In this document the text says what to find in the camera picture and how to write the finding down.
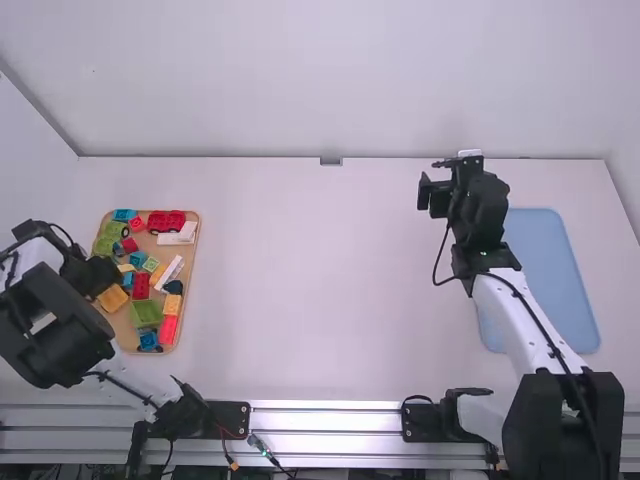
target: orange toy block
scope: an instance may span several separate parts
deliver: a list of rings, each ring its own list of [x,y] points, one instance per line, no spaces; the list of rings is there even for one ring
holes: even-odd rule
[[[149,279],[149,285],[153,287],[156,283],[158,283],[158,280],[160,280],[160,277],[162,276],[162,274],[166,269],[167,269],[167,266],[164,263],[161,263],[160,265],[158,265],[156,269],[153,271],[153,275],[151,275],[151,278]]]
[[[181,301],[181,295],[167,295],[164,299],[164,309],[162,313],[165,315],[178,315]]]
[[[173,345],[176,340],[178,330],[178,317],[175,315],[165,315],[160,330],[158,331],[158,342],[163,345]]]
[[[120,285],[113,284],[98,295],[100,305],[107,313],[114,313],[129,300],[129,295],[122,290]]]

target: tabletop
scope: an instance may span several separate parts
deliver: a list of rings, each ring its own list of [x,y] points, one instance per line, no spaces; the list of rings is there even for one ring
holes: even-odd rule
[[[416,195],[421,171],[448,175],[433,161],[83,159],[49,172],[40,184],[56,194],[16,202],[10,220],[55,221],[88,247],[114,208],[199,213],[180,344],[128,357],[150,379],[173,374],[209,398],[285,400],[515,386],[508,358],[483,346],[462,286],[431,285],[445,224],[417,211]],[[486,169],[511,186],[511,205],[561,215],[602,339],[584,358],[613,371],[636,402],[640,249],[605,162],[487,160]],[[447,248],[441,276],[448,264]],[[17,398],[24,382],[6,364],[0,376],[2,397]]]

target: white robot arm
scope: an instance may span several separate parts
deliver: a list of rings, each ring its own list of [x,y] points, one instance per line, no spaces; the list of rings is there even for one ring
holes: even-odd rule
[[[418,209],[447,219],[438,259],[449,230],[455,235],[454,275],[436,282],[434,267],[433,283],[459,280],[491,315],[520,383],[500,399],[484,388],[449,390],[428,408],[442,415],[450,438],[472,434],[496,445],[512,478],[617,478],[624,391],[612,373],[589,369],[533,298],[502,241],[509,186],[484,171],[479,150],[433,166],[452,171],[451,180],[437,182],[423,173],[419,184]]]

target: lego brick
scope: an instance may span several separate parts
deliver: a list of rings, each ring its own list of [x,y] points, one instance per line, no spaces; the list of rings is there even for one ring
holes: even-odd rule
[[[136,215],[135,217],[129,220],[129,226],[131,227],[131,230],[133,230],[136,233],[142,232],[147,228],[147,226],[144,223],[144,220],[142,220],[139,215]]]
[[[160,277],[164,274],[164,271],[167,269],[167,266],[164,263],[161,263],[160,265],[158,265],[155,269],[155,271],[153,272],[153,275],[151,275],[151,278],[149,279],[149,285],[154,285],[156,283],[158,283],[158,281],[160,280]]]
[[[153,300],[131,302],[131,321],[136,328],[155,327],[162,323],[162,310]]]
[[[124,248],[124,251],[127,253],[133,253],[138,251],[138,244],[133,239],[133,237],[123,238],[121,243]]]
[[[182,295],[184,285],[180,280],[171,280],[162,286],[162,290],[167,293],[173,293],[174,295]]]
[[[179,233],[159,233],[156,243],[158,245],[190,245],[195,242],[195,239],[195,233],[186,240],[182,240]]]
[[[135,272],[136,267],[130,263],[123,263],[122,265],[118,265],[118,270],[120,270],[120,273]]]
[[[119,208],[118,210],[114,210],[113,211],[113,219],[116,222],[127,223],[127,222],[129,222],[129,220],[131,220],[137,214],[138,214],[138,212],[136,212],[135,210],[131,210],[131,209],[128,209],[128,208]]]
[[[114,242],[111,250],[113,251],[113,254],[116,257],[124,257],[127,254],[127,252],[124,251],[124,247],[122,246],[122,244],[120,244],[120,242]]]
[[[181,295],[167,295],[164,299],[164,308],[162,309],[162,313],[164,315],[178,315],[180,313],[181,302]]]
[[[109,237],[100,237],[93,247],[93,254],[101,257],[110,257],[113,253],[113,239]]]
[[[184,259],[180,255],[176,255],[175,257],[173,257],[173,260],[171,261],[165,272],[162,274],[154,288],[159,292],[162,291],[162,287],[164,286],[164,284],[176,278],[182,271],[182,267],[184,267]]]
[[[149,255],[144,252],[134,252],[129,255],[129,263],[136,268],[142,268],[142,265],[147,261],[147,258],[149,258]]]
[[[147,218],[147,230],[152,235],[163,232],[179,232],[186,220],[186,215],[181,210],[155,210]]]
[[[136,272],[133,274],[133,291],[131,297],[134,300],[144,300],[149,298],[150,275],[146,272]]]
[[[149,272],[149,273],[153,273],[155,271],[155,269],[158,268],[158,265],[160,265],[160,262],[158,261],[157,258],[149,257],[142,264],[142,268],[144,270],[146,270],[147,272]]]
[[[102,235],[113,238],[114,241],[120,240],[122,237],[128,237],[130,233],[131,229],[127,225],[115,220],[107,222],[102,230]]]
[[[152,352],[158,344],[158,335],[153,330],[140,333],[140,350],[143,352]]]
[[[165,315],[162,325],[158,330],[158,341],[163,345],[173,345],[176,340],[178,330],[178,317],[176,315]]]
[[[98,295],[98,301],[100,302],[100,306],[107,313],[114,313],[120,307],[122,307],[127,300],[129,300],[129,295],[120,288],[120,285],[116,285],[115,283],[107,288],[104,292]]]
[[[189,239],[195,237],[196,227],[198,226],[198,222],[194,222],[189,220],[188,222],[184,222],[180,233],[178,234],[178,238],[181,241],[189,241]]]
[[[124,288],[133,287],[133,272],[126,272],[122,275],[122,286]]]

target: wire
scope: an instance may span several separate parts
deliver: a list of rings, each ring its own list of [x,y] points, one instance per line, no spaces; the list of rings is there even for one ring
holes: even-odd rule
[[[160,470],[160,472],[162,472],[160,474],[161,477],[164,476],[165,473],[167,473],[167,474],[171,473],[171,472],[165,472],[165,470],[169,466],[169,462],[171,461],[171,457],[172,456],[173,456],[173,440],[169,440],[169,455],[167,455],[167,460],[164,462],[164,465],[162,466],[162,469]]]
[[[64,236],[67,237],[67,240],[69,240],[69,246],[73,247],[75,242],[73,241],[73,238],[71,238],[71,235],[69,235],[64,228],[62,228],[60,225],[57,225],[55,223],[49,223],[48,225],[49,225],[49,227],[55,227],[58,230],[60,230],[64,234]]]
[[[442,257],[442,251],[444,250],[444,244],[447,243],[447,237],[449,236],[449,230],[451,229],[451,224],[447,223],[447,228],[444,231],[444,237],[442,237],[442,243],[440,244],[440,249],[438,250],[438,255],[436,256],[436,262],[433,264],[433,272],[431,272],[431,281],[433,285],[439,287],[440,285],[444,285],[445,283],[449,283],[452,280],[455,280],[455,275],[445,278],[444,280],[438,282],[436,280],[436,271],[438,270],[438,264],[440,263],[440,257]]]
[[[278,462],[275,458],[271,458],[271,459],[269,459],[269,461],[271,462],[271,464],[274,467],[276,467],[278,470],[280,470],[282,473],[284,473],[289,478],[296,478],[296,476],[298,475],[297,471],[295,471],[294,474],[292,475],[289,470],[285,470],[284,468],[282,468],[282,465],[280,465],[280,462]]]
[[[216,426],[220,429],[220,431],[226,433],[228,436],[230,436],[231,438],[233,438],[234,440],[244,440],[246,437],[244,435],[235,435],[233,433],[231,433],[229,430],[227,430],[226,428],[224,428],[222,425],[220,425],[218,422],[216,422],[214,420],[214,423],[216,424]]]
[[[100,381],[107,380],[108,382],[114,384],[116,387],[119,387],[120,389],[122,389],[125,392],[133,395],[134,397],[139,398],[142,401],[143,404],[151,405],[156,410],[160,410],[160,405],[158,405],[156,402],[151,400],[151,397],[145,397],[141,393],[136,392],[131,387],[128,387],[127,385],[125,385],[124,383],[120,382],[119,380],[116,380],[115,378],[113,378],[112,376],[107,374],[106,372],[91,371],[91,372],[84,373],[82,376],[83,377],[98,377],[98,379]]]
[[[582,415],[584,417],[584,421],[585,421],[585,424],[587,426],[587,430],[589,431],[589,435],[591,436],[591,441],[593,442],[593,446],[594,446],[594,449],[596,451],[596,458],[598,459],[598,470],[600,472],[600,479],[604,480],[606,478],[605,477],[605,471],[604,471],[604,456],[602,454],[602,447],[600,446],[600,442],[598,441],[598,435],[596,433],[596,424],[595,424],[595,422],[593,420],[593,417],[591,416],[591,412],[589,411],[589,407],[587,405],[586,399],[584,398],[584,394],[580,390],[580,387],[578,387],[578,384],[577,384],[573,374],[569,370],[569,366],[567,365],[567,362],[564,360],[564,357],[562,356],[562,352],[556,346],[554,341],[551,339],[551,336],[549,335],[547,330],[544,328],[544,326],[540,322],[540,319],[535,314],[535,312],[533,311],[533,309],[531,308],[531,306],[529,305],[527,300],[522,295],[522,293],[511,282],[509,282],[505,278],[502,278],[501,276],[496,275],[495,273],[491,273],[491,272],[478,272],[477,274],[478,275],[483,275],[485,277],[493,278],[493,279],[498,280],[499,282],[503,283],[504,285],[506,285],[511,290],[511,292],[513,293],[513,296],[516,297],[518,300],[520,300],[520,302],[522,303],[522,305],[527,310],[527,312],[529,313],[529,315],[533,319],[534,323],[536,324],[536,326],[540,330],[540,333],[542,333],[542,336],[544,337],[544,339],[549,344],[549,348],[551,349],[551,352],[552,352],[554,358],[556,358],[558,360],[558,362],[560,363],[560,365],[562,366],[562,369],[564,370],[564,372],[566,374],[566,378],[567,378],[567,380],[569,382],[569,385],[571,386],[571,389],[574,391],[574,393],[576,395],[576,399],[578,400],[578,404],[580,406],[580,411],[581,411],[581,413],[582,413]]]

